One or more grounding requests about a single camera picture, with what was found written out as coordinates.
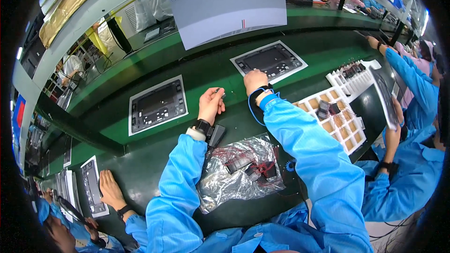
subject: black cable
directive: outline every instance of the black cable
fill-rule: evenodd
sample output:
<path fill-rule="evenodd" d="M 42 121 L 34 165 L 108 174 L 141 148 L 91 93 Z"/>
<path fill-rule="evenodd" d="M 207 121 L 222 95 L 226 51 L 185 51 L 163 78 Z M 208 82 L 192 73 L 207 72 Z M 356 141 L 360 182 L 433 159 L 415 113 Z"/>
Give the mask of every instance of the black cable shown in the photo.
<path fill-rule="evenodd" d="M 391 225 L 391 224 L 389 224 L 389 223 L 387 223 L 387 222 L 384 222 L 386 225 L 388 225 L 388 226 L 391 226 L 391 227 L 406 227 L 406 226 L 409 226 L 409 224 L 406 224 L 406 225 Z"/>
<path fill-rule="evenodd" d="M 376 240 L 381 239 L 381 238 L 384 238 L 385 236 L 388 236 L 389 234 L 395 232 L 397 229 L 399 229 L 400 227 L 402 227 L 403 224 L 404 224 L 408 219 L 409 219 L 409 217 L 406 218 L 405 220 L 403 220 L 400 224 L 396 225 L 390 232 L 386 233 L 385 235 L 382 235 L 382 236 L 371 236 L 371 235 L 369 235 L 369 237 L 374 238 L 374 240 L 371 240 L 370 242 L 376 241 Z"/>

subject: white foam tray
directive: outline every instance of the white foam tray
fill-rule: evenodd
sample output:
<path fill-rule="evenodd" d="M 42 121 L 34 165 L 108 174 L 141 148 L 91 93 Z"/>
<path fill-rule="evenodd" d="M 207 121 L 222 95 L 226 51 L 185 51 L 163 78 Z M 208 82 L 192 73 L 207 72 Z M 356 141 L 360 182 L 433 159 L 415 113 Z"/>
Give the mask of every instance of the white foam tray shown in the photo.
<path fill-rule="evenodd" d="M 331 93 L 332 91 L 336 92 L 337 97 L 334 97 L 332 95 L 332 93 Z M 311 104 L 309 103 L 309 101 L 312 99 L 315 99 L 317 102 L 319 102 L 321 100 L 320 96 L 322 96 L 322 95 L 325 95 L 329 99 L 329 103 L 331 103 L 331 104 L 341 101 L 343 104 L 347 105 L 346 110 L 348 110 L 349 115 L 351 116 L 351 119 L 347 120 L 344 117 L 343 112 L 338 114 L 341 116 L 341 119 L 342 119 L 341 128 L 345 129 L 345 132 L 348 134 L 348 136 L 346 136 L 345 138 L 342 136 L 342 134 L 340 132 L 341 129 L 336 126 L 332 117 L 329 117 L 328 119 L 325 119 L 325 120 L 319 120 L 319 118 L 315 114 L 317 109 L 313 109 Z M 357 120 L 357 117 L 356 117 L 355 113 L 353 112 L 351 106 L 349 105 L 349 102 L 347 101 L 347 97 L 345 96 L 345 94 L 340 86 L 333 86 L 327 90 L 323 90 L 319 93 L 313 94 L 307 98 L 304 98 L 298 102 L 295 102 L 294 104 L 296 104 L 299 107 L 300 107 L 300 104 L 305 104 L 305 106 L 308 110 L 307 113 L 310 114 L 312 117 L 314 117 L 322 127 L 324 125 L 327 125 L 326 123 L 329 122 L 329 124 L 331 125 L 331 128 L 333 129 L 333 131 L 331 131 L 331 132 L 328 131 L 329 134 L 340 142 L 340 144 L 344 147 L 344 150 L 347 155 L 351 155 L 357 148 L 359 148 L 366 141 L 366 136 L 361 127 L 361 122 L 359 120 Z M 352 131 L 352 129 L 350 127 L 351 122 L 353 122 L 353 125 L 356 128 L 355 131 Z M 347 141 L 350 141 L 352 143 L 352 148 L 349 149 L 347 147 L 347 145 L 346 145 Z"/>
<path fill-rule="evenodd" d="M 374 78 L 368 70 L 357 73 L 351 78 L 345 79 L 339 74 L 339 71 L 333 71 L 325 76 L 333 87 L 340 87 L 342 91 L 347 95 L 346 103 L 350 104 L 361 93 L 367 90 L 370 85 L 374 84 Z"/>

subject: green workbench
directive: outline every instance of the green workbench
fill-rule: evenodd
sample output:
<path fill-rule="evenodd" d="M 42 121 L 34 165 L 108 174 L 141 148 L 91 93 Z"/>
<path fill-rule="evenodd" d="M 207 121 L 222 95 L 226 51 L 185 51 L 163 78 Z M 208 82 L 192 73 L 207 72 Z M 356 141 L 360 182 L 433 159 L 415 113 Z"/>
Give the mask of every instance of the green workbench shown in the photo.
<path fill-rule="evenodd" d="M 245 33 L 189 51 L 184 50 L 179 34 L 173 31 L 165 38 L 149 42 L 78 92 L 71 101 L 70 113 L 83 119 L 89 127 L 126 145 L 126 154 L 116 157 L 73 140 L 69 169 L 77 175 L 83 213 L 89 213 L 89 208 L 82 191 L 80 165 L 96 155 L 99 170 L 110 169 L 127 203 L 144 215 L 149 200 L 159 194 L 158 182 L 169 153 L 176 146 L 178 136 L 197 118 L 199 97 L 209 87 L 223 87 L 227 92 L 224 100 L 226 111 L 216 119 L 217 124 L 227 128 L 221 145 L 267 132 L 251 115 L 243 78 L 229 61 L 239 54 L 281 40 L 304 59 L 309 65 L 306 69 L 274 85 L 281 97 L 290 102 L 331 87 L 325 75 L 342 64 L 358 59 L 377 59 L 383 66 L 379 71 L 389 89 L 392 89 L 394 80 L 386 60 L 370 49 L 367 41 L 355 32 L 335 29 L 336 25 L 351 29 L 353 24 L 357 28 L 376 30 L 380 22 L 361 15 L 307 8 L 291 10 L 288 15 L 288 26 L 275 31 Z M 189 114 L 129 137 L 130 97 L 179 74 L 183 75 Z M 367 142 L 350 156 L 355 162 L 377 138 L 386 121 L 373 86 L 354 100 L 351 106 L 356 115 L 363 117 L 367 138 Z M 50 149 L 50 174 L 62 169 L 66 137 L 59 138 Z M 274 145 L 278 144 L 274 138 L 271 139 Z M 284 169 L 289 159 L 280 149 L 280 170 Z M 222 228 L 251 226 L 299 204 L 302 198 L 296 193 L 300 189 L 306 191 L 306 188 L 299 187 L 293 173 L 282 172 L 286 189 L 277 194 L 258 200 L 230 200 L 208 215 L 195 212 L 194 218 L 204 234 Z M 44 185 L 54 187 L 54 175 L 48 178 Z M 132 237 L 126 235 L 124 224 L 117 219 L 113 209 L 110 211 L 110 215 L 98 218 L 100 229 L 125 243 L 130 242 Z"/>

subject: black connector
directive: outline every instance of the black connector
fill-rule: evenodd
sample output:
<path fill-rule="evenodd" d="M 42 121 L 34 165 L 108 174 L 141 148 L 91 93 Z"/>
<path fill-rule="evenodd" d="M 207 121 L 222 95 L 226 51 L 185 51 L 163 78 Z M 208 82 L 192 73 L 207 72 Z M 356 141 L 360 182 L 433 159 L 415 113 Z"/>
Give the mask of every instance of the black connector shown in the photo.
<path fill-rule="evenodd" d="M 225 127 L 216 124 L 216 126 L 214 126 L 214 131 L 212 132 L 211 138 L 209 139 L 208 146 L 216 148 L 220 141 L 222 141 L 225 131 Z"/>

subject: white paper sheet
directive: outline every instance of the white paper sheet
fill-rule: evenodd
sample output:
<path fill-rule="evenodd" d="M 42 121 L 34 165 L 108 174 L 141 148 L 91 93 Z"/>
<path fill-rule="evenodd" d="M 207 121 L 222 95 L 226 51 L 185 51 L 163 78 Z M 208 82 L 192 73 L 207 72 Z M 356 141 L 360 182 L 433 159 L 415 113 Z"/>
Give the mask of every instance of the white paper sheet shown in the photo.
<path fill-rule="evenodd" d="M 363 64 L 363 66 L 365 66 L 366 68 L 371 67 L 374 70 L 378 70 L 381 68 L 380 63 L 378 63 L 377 60 L 362 61 L 361 64 Z"/>
<path fill-rule="evenodd" d="M 286 0 L 170 0 L 186 50 L 235 34 L 287 25 Z"/>
<path fill-rule="evenodd" d="M 152 39 L 153 37 L 157 36 L 158 34 L 159 34 L 159 28 L 156 28 L 156 29 L 154 29 L 152 31 L 147 32 L 146 35 L 145 35 L 144 42 Z"/>
<path fill-rule="evenodd" d="M 327 3 L 326 1 L 322 1 L 322 0 L 312 0 L 312 1 L 314 1 L 315 3 L 322 3 L 322 4 Z"/>

